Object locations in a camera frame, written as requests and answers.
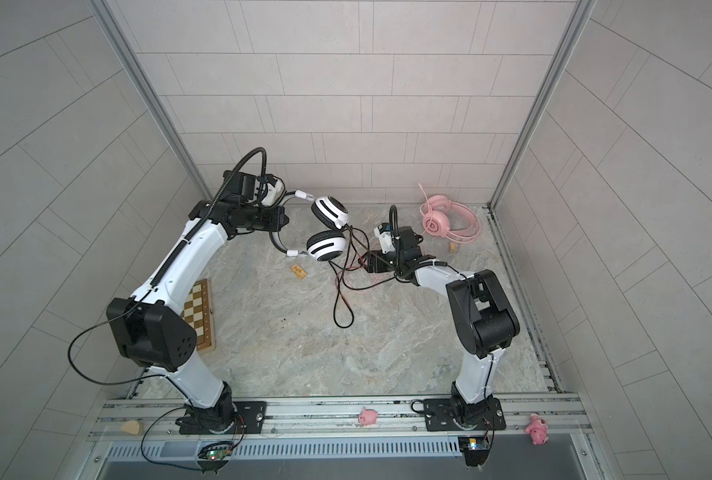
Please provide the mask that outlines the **black white headphones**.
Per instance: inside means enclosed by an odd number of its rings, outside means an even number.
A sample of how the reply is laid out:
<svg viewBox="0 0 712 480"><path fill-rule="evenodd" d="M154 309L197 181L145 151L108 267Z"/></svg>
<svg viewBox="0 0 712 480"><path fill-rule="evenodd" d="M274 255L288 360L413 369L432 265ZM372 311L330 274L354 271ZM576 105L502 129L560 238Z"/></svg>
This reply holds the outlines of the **black white headphones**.
<svg viewBox="0 0 712 480"><path fill-rule="evenodd" d="M331 261L347 250L344 231L349 224L347 208L332 196L314 197L302 190L289 192L283 180L273 175L263 178L263 185L258 190L260 206L271 211L269 237L272 245L287 257L308 256L320 262ZM281 229L289 222L285 214L285 204L292 199L311 203L313 215L326 227L324 231L308 238L302 250L288 249L280 237Z"/></svg>

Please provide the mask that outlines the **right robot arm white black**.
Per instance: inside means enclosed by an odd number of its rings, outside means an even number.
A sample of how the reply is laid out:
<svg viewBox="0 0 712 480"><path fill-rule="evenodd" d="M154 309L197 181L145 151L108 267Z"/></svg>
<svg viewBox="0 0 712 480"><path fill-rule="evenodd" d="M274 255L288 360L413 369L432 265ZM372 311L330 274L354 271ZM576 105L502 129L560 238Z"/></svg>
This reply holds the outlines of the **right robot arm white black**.
<svg viewBox="0 0 712 480"><path fill-rule="evenodd" d="M390 272L449 302L465 355L449 400L439 410L426 407L423 413L428 419L439 421L443 429L505 429L501 403L493 394L493 380L521 326L497 275L491 270L463 272L432 255L409 258L398 250L370 250L360 264L369 273Z"/></svg>

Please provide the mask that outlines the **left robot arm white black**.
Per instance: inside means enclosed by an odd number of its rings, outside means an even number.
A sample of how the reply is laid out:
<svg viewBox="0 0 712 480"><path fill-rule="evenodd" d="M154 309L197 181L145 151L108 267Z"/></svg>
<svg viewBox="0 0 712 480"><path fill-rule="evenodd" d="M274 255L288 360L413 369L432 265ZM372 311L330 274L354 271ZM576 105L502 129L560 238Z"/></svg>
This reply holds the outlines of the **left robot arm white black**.
<svg viewBox="0 0 712 480"><path fill-rule="evenodd" d="M154 274L133 294L107 307L120 354L165 377L186 398L183 431L223 433L236 422L230 386L216 377L196 351L197 334L182 317L196 280L212 256L240 233L278 232L284 208L202 200L188 215L181 238Z"/></svg>

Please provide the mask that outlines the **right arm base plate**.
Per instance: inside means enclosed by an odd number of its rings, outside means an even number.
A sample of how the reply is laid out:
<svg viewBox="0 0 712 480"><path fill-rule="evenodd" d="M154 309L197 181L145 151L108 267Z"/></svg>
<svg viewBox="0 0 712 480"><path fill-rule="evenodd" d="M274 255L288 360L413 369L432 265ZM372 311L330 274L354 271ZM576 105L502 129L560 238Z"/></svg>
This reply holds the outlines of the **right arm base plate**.
<svg viewBox="0 0 712 480"><path fill-rule="evenodd" d="M494 396L476 404L467 404L461 397L426 399L422 413L429 432L503 431L507 428L502 404Z"/></svg>

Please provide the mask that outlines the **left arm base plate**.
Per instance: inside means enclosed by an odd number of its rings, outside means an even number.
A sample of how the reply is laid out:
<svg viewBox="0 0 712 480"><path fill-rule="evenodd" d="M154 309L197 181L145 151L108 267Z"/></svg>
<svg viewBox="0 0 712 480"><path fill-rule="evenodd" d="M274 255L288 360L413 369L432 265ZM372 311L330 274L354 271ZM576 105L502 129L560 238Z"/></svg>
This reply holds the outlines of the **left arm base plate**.
<svg viewBox="0 0 712 480"><path fill-rule="evenodd" d="M233 404L230 420L218 418L214 412L187 405L175 424L181 435L259 434L265 421L268 404L264 401L238 401Z"/></svg>

